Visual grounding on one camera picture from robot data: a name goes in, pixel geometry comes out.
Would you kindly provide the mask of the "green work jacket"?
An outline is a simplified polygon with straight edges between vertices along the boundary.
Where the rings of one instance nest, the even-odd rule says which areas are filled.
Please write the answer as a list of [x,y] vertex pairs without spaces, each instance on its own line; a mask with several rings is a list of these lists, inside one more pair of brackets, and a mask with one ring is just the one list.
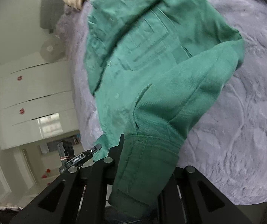
[[103,135],[124,145],[109,203],[154,206],[189,131],[242,64],[244,41],[207,0],[93,0],[84,66]]

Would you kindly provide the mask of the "purple plush bed blanket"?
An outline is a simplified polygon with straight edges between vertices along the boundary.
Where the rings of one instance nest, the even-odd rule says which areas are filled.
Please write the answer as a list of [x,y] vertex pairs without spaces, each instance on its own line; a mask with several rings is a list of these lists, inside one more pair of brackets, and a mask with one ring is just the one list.
[[[84,148],[103,135],[84,66],[92,1],[81,11],[65,7],[57,24],[71,62]],[[267,202],[267,4],[264,0],[207,1],[241,34],[244,57],[215,103],[189,131],[177,166],[195,166],[234,204]]]

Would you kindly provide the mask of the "white wardrobe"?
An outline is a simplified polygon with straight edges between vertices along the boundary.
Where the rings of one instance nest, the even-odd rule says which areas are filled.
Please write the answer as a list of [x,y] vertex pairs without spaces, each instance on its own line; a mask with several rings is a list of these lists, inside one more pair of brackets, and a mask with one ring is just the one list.
[[0,67],[0,147],[68,136],[79,130],[66,59],[31,56]]

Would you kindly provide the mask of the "white standing fan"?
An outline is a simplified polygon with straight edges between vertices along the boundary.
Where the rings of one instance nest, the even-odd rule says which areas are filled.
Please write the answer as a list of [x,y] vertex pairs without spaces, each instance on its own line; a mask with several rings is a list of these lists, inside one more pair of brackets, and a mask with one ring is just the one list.
[[40,55],[49,63],[62,59],[66,55],[64,42],[56,36],[48,39],[41,46]]

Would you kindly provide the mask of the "grey padded headboard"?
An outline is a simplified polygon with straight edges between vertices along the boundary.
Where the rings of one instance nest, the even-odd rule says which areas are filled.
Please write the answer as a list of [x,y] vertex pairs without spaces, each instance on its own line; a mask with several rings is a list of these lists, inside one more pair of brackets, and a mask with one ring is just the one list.
[[56,24],[64,13],[63,0],[41,0],[40,27],[41,29],[55,29]]

